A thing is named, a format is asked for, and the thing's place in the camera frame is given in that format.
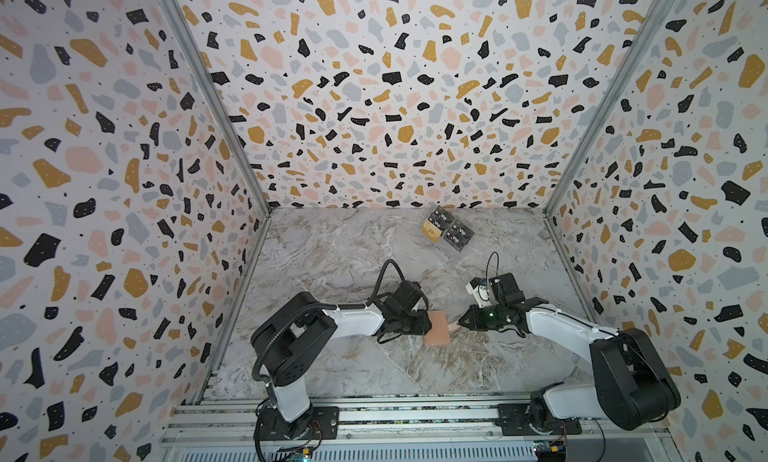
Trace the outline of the tan leather card holder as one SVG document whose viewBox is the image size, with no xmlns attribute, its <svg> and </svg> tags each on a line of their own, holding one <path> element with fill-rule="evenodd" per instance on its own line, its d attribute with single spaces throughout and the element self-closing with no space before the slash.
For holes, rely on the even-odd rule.
<svg viewBox="0 0 768 462">
<path fill-rule="evenodd" d="M 442 347 L 450 344 L 449 323 L 444 311 L 429 311 L 431 328 L 424 335 L 424 345 L 428 347 Z"/>
</svg>

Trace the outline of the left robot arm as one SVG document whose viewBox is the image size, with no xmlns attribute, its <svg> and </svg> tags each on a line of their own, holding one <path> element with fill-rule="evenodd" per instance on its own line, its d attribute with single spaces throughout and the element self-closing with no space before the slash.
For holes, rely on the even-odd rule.
<svg viewBox="0 0 768 462">
<path fill-rule="evenodd" d="M 267 423 L 285 438 L 307 428 L 313 406 L 304 376 L 329 342 L 365 336 L 383 344 L 403 335 L 424 336 L 432 328 L 428 311 L 421 286 L 408 280 L 365 303 L 337 305 L 309 292 L 295 295 L 250 338 L 256 354 L 252 378 L 267 391 Z"/>
</svg>

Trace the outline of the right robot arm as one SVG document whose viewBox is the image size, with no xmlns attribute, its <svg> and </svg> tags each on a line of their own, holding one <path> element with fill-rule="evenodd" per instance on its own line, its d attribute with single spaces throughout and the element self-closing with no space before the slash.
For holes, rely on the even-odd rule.
<svg viewBox="0 0 768 462">
<path fill-rule="evenodd" d="M 471 331 L 512 331 L 564 347 L 589 364 L 591 383 L 550 384 L 531 393 L 522 420 L 551 434 L 570 420 L 607 419 L 632 431 L 660 422 L 681 395 L 648 334 L 617 329 L 572 315 L 540 297 L 526 297 L 510 273 L 474 278 L 466 285 L 475 302 L 458 325 Z"/>
</svg>

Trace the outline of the black VIP card right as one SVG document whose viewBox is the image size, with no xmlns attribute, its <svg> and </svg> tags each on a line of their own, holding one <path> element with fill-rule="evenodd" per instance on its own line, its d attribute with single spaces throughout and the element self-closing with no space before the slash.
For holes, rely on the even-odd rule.
<svg viewBox="0 0 768 462">
<path fill-rule="evenodd" d="M 447 242 L 459 252 L 469 244 L 473 236 L 473 230 L 460 221 L 454 221 L 445 232 Z"/>
</svg>

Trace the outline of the black vip card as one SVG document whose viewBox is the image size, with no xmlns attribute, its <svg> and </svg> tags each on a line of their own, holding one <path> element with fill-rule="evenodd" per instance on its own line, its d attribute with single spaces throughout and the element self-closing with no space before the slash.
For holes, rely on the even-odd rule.
<svg viewBox="0 0 768 462">
<path fill-rule="evenodd" d="M 473 230 L 460 221 L 454 221 L 445 232 L 447 242 L 459 252 L 469 244 L 473 236 Z"/>
<path fill-rule="evenodd" d="M 454 222 L 455 217 L 444 207 L 436 207 L 429 216 L 429 221 L 440 231 L 444 231 Z"/>
</svg>

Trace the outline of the gold VIP card left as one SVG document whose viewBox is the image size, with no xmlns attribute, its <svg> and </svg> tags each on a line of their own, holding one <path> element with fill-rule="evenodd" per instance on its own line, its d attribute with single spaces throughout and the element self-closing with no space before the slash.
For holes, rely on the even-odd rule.
<svg viewBox="0 0 768 462">
<path fill-rule="evenodd" d="M 420 228 L 422 234 L 433 244 L 437 244 L 443 231 L 430 220 L 425 220 Z"/>
</svg>

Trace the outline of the clear acrylic card display stand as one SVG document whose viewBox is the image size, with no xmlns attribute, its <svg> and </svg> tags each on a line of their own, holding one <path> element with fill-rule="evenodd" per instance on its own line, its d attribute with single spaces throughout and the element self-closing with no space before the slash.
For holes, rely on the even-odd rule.
<svg viewBox="0 0 768 462">
<path fill-rule="evenodd" d="M 428 215 L 428 216 L 425 218 L 425 220 L 429 220 L 429 216 L 430 216 L 430 214 L 433 212 L 433 210 L 432 210 L 432 211 L 429 213 L 429 215 Z M 454 217 L 455 217 L 455 220 L 454 220 L 454 221 L 460 221 L 460 222 L 462 222 L 463 224 L 467 225 L 467 224 L 466 224 L 464 221 L 462 221 L 460 218 L 456 217 L 455 215 L 454 215 Z M 438 247 L 440 247 L 442 250 L 449 250 L 449 251 L 453 251 L 453 252 L 456 252 L 456 253 L 460 253 L 459 251 L 455 250 L 455 249 L 454 249 L 454 248 L 453 248 L 453 247 L 452 247 L 452 246 L 451 246 L 451 245 L 450 245 L 450 244 L 447 242 L 447 240 L 445 239 L 445 232 L 446 232 L 446 230 L 447 230 L 448 228 L 449 228 L 449 227 L 447 227 L 447 228 L 446 228 L 446 229 L 443 231 L 443 233 L 442 233 L 442 236 L 441 236 L 440 240 L 439 240 L 439 241 L 438 241 L 438 243 L 437 243 L 437 244 L 435 244 L 435 245 L 437 245 Z"/>
</svg>

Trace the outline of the black VIP card left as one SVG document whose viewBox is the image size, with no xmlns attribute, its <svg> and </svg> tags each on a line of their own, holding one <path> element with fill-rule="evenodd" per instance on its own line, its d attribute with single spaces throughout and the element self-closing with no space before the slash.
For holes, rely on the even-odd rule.
<svg viewBox="0 0 768 462">
<path fill-rule="evenodd" d="M 440 231 L 444 231 L 454 222 L 455 217 L 444 207 L 436 207 L 429 216 L 429 221 Z"/>
</svg>

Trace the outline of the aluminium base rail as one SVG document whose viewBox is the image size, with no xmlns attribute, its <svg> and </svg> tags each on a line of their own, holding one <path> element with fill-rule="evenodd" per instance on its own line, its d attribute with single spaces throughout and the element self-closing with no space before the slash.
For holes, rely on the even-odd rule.
<svg viewBox="0 0 768 462">
<path fill-rule="evenodd" d="M 538 434 L 523 419 L 522 393 L 317 398 L 312 437 L 262 442 L 277 461 L 303 446 L 303 461 L 679 461 L 661 423 L 624 431 L 581 419 Z M 172 415 L 161 461 L 257 461 L 257 400 L 205 400 Z"/>
</svg>

